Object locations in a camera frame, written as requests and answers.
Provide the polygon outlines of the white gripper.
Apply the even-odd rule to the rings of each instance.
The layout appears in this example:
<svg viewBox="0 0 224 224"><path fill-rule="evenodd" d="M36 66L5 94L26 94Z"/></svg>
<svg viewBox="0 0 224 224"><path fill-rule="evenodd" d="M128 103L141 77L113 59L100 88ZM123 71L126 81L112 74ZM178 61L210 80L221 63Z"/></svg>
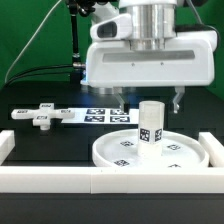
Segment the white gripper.
<svg viewBox="0 0 224 224"><path fill-rule="evenodd" d="M214 30L179 32L165 40L160 50L131 48L131 16L127 13L100 22L90 29L93 43L86 56L86 81L92 87L174 86L173 111L178 112L183 86L206 86L214 80ZM129 112L121 88L114 89L120 110Z"/></svg>

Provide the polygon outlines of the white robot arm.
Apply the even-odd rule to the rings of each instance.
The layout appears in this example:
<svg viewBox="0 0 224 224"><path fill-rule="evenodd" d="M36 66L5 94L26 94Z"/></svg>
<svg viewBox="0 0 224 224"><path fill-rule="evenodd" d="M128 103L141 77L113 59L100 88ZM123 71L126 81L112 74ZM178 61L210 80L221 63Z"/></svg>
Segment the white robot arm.
<svg viewBox="0 0 224 224"><path fill-rule="evenodd" d="M190 0L120 0L96 5L81 83L118 95L124 87L173 87L173 108L187 86L214 80L218 32L202 23L175 26L175 9Z"/></svg>

